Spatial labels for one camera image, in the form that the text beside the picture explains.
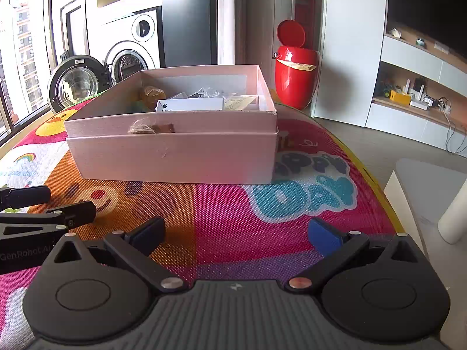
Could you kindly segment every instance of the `rainbow print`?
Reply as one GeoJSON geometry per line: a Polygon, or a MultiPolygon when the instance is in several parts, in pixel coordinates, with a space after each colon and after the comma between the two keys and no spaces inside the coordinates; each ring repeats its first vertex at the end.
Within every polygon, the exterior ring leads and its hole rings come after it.
{"type": "Polygon", "coordinates": [[[20,157],[17,157],[14,162],[15,163],[18,163],[20,160],[22,159],[27,159],[29,162],[32,162],[34,159],[36,159],[36,154],[34,153],[27,153],[27,154],[23,154],[22,156],[20,157]]]}

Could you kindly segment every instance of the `ribbed gray surface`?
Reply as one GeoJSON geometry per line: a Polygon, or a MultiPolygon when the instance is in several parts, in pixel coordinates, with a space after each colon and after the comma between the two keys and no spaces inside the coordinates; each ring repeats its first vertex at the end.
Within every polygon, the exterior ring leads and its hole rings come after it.
{"type": "MultiPolygon", "coordinates": [[[[43,340],[30,346],[34,350],[64,348],[70,347],[43,340]]],[[[131,333],[82,349],[445,350],[446,347],[432,338],[398,346],[363,342],[331,325],[309,296],[293,295],[280,289],[274,280],[261,280],[198,281],[187,293],[161,298],[148,319],[131,333]]]]}

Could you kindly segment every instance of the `tv screen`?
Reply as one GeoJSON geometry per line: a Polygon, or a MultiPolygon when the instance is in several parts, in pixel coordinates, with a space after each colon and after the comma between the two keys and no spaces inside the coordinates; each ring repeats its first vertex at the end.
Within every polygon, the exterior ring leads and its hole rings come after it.
{"type": "Polygon", "coordinates": [[[388,20],[422,32],[467,58],[467,0],[388,0],[388,20]]]}

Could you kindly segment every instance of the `silver pin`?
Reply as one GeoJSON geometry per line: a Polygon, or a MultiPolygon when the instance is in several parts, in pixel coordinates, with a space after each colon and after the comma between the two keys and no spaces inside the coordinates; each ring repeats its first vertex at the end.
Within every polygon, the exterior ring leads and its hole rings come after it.
{"type": "Polygon", "coordinates": [[[292,278],[289,280],[289,286],[295,289],[305,289],[311,286],[311,280],[308,278],[292,278]]]}
{"type": "Polygon", "coordinates": [[[176,289],[183,285],[183,280],[180,278],[165,278],[161,281],[162,288],[165,289],[176,289]]]}

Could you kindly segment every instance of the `play mat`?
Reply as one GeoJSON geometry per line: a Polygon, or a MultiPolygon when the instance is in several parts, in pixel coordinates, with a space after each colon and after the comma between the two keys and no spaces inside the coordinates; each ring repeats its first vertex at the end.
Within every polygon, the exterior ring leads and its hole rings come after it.
{"type": "MultiPolygon", "coordinates": [[[[283,105],[277,105],[279,146],[272,185],[83,180],[65,141],[64,120],[87,102],[49,119],[0,160],[0,185],[45,184],[51,189],[50,202],[30,208],[31,213],[94,202],[94,224],[75,230],[84,240],[116,229],[130,231],[159,215],[167,236],[151,258],[189,282],[283,283],[322,258],[307,238],[313,216],[344,232],[387,236],[401,230],[377,182],[345,145],[305,114],[283,105]]],[[[112,167],[112,159],[102,161],[112,167]]],[[[21,349],[32,339],[22,298],[37,270],[0,276],[2,350],[21,349]]]]}

